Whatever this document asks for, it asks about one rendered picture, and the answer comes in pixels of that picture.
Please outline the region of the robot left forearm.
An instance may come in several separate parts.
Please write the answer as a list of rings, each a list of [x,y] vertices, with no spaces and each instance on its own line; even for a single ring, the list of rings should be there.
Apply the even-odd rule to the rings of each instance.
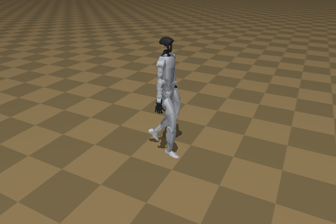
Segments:
[[[177,85],[177,84],[176,84],[176,78],[175,78],[175,77],[176,77],[176,75],[174,75],[174,81],[172,82],[172,87],[174,87],[175,85]]]

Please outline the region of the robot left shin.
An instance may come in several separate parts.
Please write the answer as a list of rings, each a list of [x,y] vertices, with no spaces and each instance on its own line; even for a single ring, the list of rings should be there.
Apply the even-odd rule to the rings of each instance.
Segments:
[[[160,130],[164,129],[165,127],[167,127],[169,125],[168,120],[165,116],[165,118],[161,121],[161,123],[154,129],[155,133],[157,134],[157,131],[159,132]]]

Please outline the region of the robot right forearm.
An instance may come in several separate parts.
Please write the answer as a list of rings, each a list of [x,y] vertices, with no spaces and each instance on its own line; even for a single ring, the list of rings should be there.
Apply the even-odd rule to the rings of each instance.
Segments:
[[[156,89],[157,89],[157,103],[161,103],[161,99],[163,97],[163,87],[162,87],[162,82],[159,80],[157,81],[156,84]]]

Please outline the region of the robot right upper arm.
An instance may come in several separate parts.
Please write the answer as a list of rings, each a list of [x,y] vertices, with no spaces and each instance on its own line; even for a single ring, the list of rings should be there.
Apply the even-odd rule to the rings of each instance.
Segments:
[[[157,61],[156,63],[156,67],[157,67],[157,81],[161,81],[162,82],[162,86],[165,85],[165,80],[163,80],[163,75],[164,75],[164,68],[166,66],[166,60],[165,59],[160,59]]]

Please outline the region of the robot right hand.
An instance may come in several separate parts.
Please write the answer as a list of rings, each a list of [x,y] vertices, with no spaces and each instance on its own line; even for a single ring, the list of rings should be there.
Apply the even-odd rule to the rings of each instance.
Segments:
[[[162,107],[162,99],[161,99],[161,103],[156,103],[157,105],[156,105],[156,107],[155,107],[155,112],[156,112],[156,110],[157,110],[157,113],[158,113],[158,111],[159,111],[159,113],[163,113],[162,112],[162,109],[163,109],[163,107]],[[161,112],[160,112],[161,111]],[[163,109],[163,111],[165,111],[164,109]]]

